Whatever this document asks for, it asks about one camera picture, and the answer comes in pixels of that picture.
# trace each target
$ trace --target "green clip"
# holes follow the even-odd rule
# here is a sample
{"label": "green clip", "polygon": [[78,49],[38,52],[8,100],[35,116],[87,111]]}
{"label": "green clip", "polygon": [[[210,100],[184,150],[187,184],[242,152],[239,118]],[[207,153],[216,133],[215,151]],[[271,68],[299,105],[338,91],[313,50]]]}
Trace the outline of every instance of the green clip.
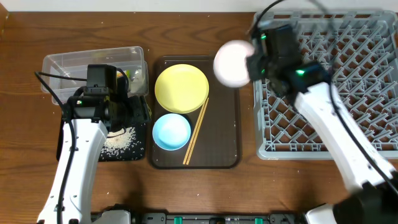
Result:
{"label": "green clip", "polygon": [[182,224],[182,217],[174,217],[174,224]]}
{"label": "green clip", "polygon": [[262,224],[262,218],[255,218],[254,219],[254,224]]}

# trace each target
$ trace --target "transparent box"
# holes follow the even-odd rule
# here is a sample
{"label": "transparent box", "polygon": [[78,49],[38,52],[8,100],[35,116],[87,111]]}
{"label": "transparent box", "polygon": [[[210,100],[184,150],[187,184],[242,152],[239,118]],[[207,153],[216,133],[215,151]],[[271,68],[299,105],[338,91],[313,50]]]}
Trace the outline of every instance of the transparent box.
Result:
{"label": "transparent box", "polygon": [[[61,77],[87,78],[87,65],[89,64],[107,64],[124,71],[130,70],[131,91],[128,95],[148,94],[148,71],[141,47],[120,47],[48,55],[44,58],[42,71]],[[79,87],[86,85],[86,82],[83,81],[45,76],[42,78],[62,103],[66,103]],[[43,85],[41,89],[48,93]]]}

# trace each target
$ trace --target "wire rack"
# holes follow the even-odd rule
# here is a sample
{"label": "wire rack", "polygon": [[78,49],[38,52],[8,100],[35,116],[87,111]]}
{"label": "wire rack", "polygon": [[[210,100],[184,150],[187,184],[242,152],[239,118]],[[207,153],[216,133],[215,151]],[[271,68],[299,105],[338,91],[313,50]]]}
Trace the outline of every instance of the wire rack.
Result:
{"label": "wire rack", "polygon": [[[333,19],[335,33],[327,31]],[[270,12],[260,27],[292,24],[304,61],[325,69],[335,59],[333,83],[343,103],[380,153],[398,158],[397,16],[389,11]],[[285,98],[276,97],[268,80],[254,83],[257,155],[261,159],[331,159],[309,123]]]}

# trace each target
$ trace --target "chopsticks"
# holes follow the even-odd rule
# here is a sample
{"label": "chopsticks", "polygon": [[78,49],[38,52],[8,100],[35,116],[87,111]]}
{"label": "chopsticks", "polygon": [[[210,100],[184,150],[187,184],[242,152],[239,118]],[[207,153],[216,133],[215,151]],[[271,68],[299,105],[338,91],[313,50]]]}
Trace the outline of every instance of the chopsticks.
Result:
{"label": "chopsticks", "polygon": [[193,148],[195,147],[195,143],[197,141],[199,129],[200,129],[203,117],[205,116],[206,107],[207,107],[208,102],[209,102],[209,98],[206,99],[205,103],[203,104],[203,106],[200,109],[199,117],[197,119],[195,129],[193,130],[192,138],[191,138],[191,141],[189,142],[187,153],[185,154],[184,162],[182,163],[184,165],[189,165],[189,161],[191,160]]}

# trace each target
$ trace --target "blue bowl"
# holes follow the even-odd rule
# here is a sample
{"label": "blue bowl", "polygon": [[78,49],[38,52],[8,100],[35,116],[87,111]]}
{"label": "blue bowl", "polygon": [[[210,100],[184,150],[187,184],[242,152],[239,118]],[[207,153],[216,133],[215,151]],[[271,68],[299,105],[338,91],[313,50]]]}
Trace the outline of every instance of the blue bowl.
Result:
{"label": "blue bowl", "polygon": [[187,119],[179,114],[161,116],[154,125],[152,137],[156,145],[168,151],[184,146],[191,136],[191,126]]}

